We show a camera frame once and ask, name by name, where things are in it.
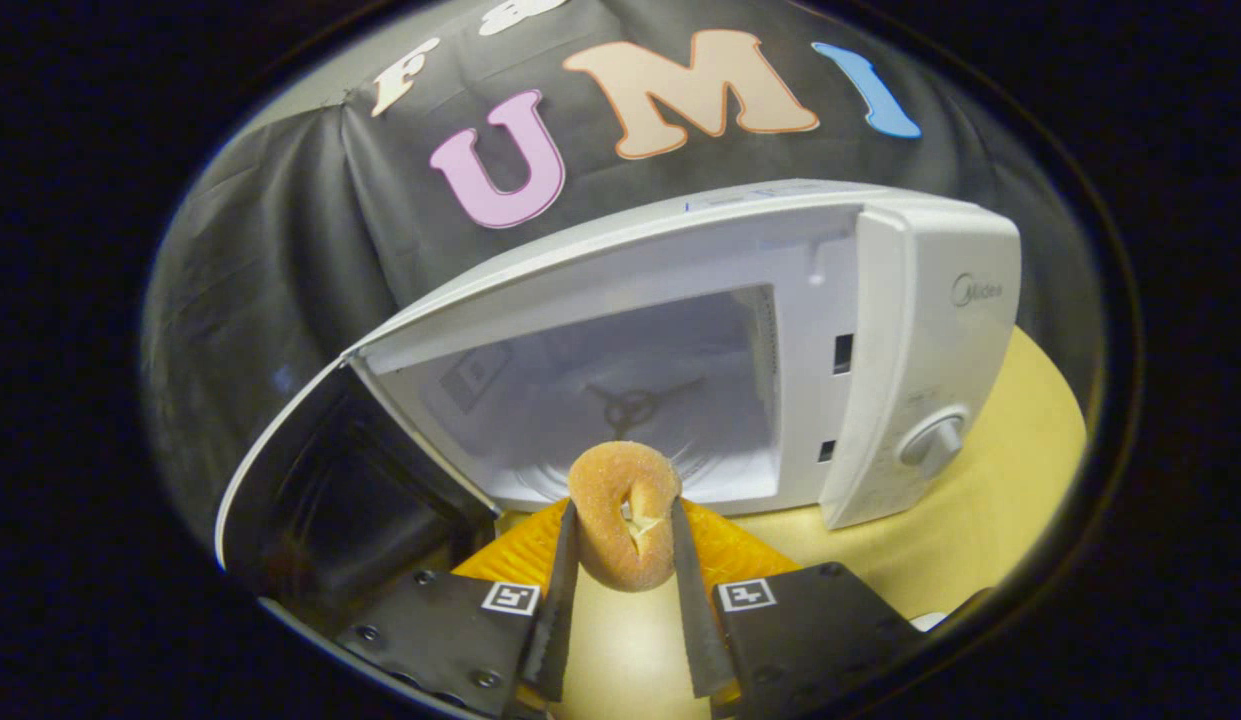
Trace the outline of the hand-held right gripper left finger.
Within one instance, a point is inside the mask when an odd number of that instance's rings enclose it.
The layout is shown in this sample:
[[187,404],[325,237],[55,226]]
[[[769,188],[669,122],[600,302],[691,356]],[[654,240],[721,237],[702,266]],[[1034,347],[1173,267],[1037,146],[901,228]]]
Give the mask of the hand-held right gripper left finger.
[[405,691],[483,719],[546,719],[570,655],[578,524],[558,503],[549,587],[419,571],[355,614],[338,646]]

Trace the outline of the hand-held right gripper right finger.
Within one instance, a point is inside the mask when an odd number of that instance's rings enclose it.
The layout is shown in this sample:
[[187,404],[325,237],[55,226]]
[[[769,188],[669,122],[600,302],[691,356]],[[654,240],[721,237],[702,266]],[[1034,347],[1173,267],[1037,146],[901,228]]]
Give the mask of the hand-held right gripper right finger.
[[670,525],[690,682],[716,719],[850,713],[927,637],[840,562],[706,585],[688,502]]

